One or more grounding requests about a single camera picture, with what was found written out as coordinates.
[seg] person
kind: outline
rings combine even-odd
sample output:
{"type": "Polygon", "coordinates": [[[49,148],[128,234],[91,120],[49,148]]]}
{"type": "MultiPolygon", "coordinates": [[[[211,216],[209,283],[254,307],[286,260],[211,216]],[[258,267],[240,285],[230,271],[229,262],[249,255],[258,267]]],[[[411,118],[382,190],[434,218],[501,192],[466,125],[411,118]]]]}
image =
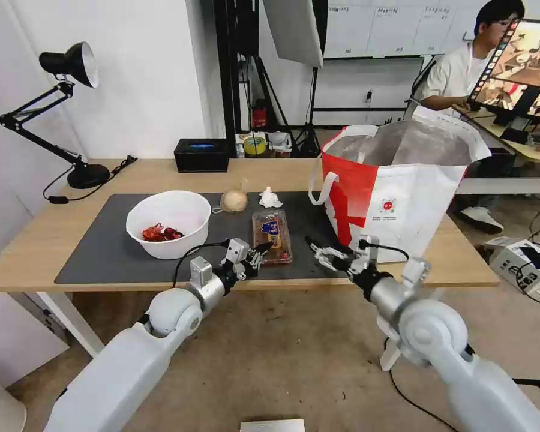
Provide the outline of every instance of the person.
{"type": "MultiPolygon", "coordinates": [[[[453,105],[469,108],[467,99],[482,76],[493,50],[512,20],[523,18],[524,14],[521,0],[490,0],[486,3],[476,17],[475,39],[443,56],[430,70],[422,87],[422,105],[450,113],[453,113],[453,105]]],[[[512,169],[511,165],[493,161],[480,164],[479,176],[504,177],[512,169]]],[[[457,216],[485,233],[499,234],[504,227],[490,215],[495,201],[496,196],[475,196],[471,205],[458,211],[457,216]]]]}

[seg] bag handle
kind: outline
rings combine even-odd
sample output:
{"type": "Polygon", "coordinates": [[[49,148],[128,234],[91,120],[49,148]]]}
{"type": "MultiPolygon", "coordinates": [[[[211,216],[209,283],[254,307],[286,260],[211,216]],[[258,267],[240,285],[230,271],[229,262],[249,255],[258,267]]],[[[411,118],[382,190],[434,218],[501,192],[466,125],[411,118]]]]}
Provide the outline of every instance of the bag handle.
{"type": "Polygon", "coordinates": [[[316,162],[314,163],[314,167],[312,168],[312,173],[310,174],[310,184],[308,185],[308,198],[310,198],[310,202],[314,205],[322,205],[326,202],[326,199],[330,196],[330,190],[332,189],[332,184],[336,181],[338,181],[338,175],[333,172],[329,172],[326,175],[326,178],[324,179],[324,183],[322,184],[322,190],[320,191],[320,196],[318,199],[314,199],[314,196],[312,195],[312,192],[314,191],[314,185],[316,184],[316,175],[318,173],[318,165],[320,164],[320,161],[322,160],[322,155],[318,156],[316,158],[316,162]]]}

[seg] white bowl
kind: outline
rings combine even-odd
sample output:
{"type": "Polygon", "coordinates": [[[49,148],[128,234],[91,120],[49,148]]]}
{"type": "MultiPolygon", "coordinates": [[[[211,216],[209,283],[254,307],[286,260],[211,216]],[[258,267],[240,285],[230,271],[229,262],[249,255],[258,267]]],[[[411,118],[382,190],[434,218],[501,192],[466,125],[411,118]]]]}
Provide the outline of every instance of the white bowl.
{"type": "Polygon", "coordinates": [[[208,237],[212,208],[202,195],[188,191],[168,191],[140,201],[126,218],[126,232],[155,258],[177,259],[203,244],[208,237]],[[149,242],[142,231],[156,225],[174,228],[184,234],[176,240],[149,242]]]}

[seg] sneaker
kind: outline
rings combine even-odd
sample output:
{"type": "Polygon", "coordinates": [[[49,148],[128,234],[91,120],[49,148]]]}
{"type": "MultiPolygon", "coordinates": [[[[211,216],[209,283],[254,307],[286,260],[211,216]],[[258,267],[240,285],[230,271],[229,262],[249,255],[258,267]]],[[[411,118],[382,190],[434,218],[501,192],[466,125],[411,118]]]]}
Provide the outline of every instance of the sneaker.
{"type": "Polygon", "coordinates": [[[504,227],[490,216],[490,210],[485,207],[468,207],[456,213],[460,219],[486,234],[500,234],[504,227]]]}

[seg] black desk mat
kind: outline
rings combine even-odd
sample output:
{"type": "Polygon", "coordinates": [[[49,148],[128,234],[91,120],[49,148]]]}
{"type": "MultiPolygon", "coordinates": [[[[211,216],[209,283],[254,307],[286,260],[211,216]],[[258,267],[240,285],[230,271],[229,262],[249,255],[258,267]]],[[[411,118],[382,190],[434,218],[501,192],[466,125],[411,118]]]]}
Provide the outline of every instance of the black desk mat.
{"type": "MultiPolygon", "coordinates": [[[[202,194],[212,205],[220,204],[220,193],[202,194]]],[[[172,280],[178,260],[160,260],[151,257],[126,233],[126,216],[149,194],[116,194],[108,198],[90,228],[56,277],[58,284],[112,284],[155,283],[172,280]]],[[[281,192],[286,220],[292,241],[293,262],[288,265],[263,266],[259,279],[312,279],[344,277],[318,266],[313,253],[304,241],[305,235],[322,245],[337,244],[336,235],[323,206],[314,206],[306,192],[281,192]]],[[[222,212],[210,216],[207,242],[240,237],[250,245],[252,214],[264,210],[258,204],[259,196],[248,194],[248,207],[238,214],[222,212]]],[[[212,265],[218,265],[225,252],[221,247],[199,250],[189,258],[203,256],[212,265]]],[[[180,267],[178,281],[190,278],[189,262],[180,267]]]]}

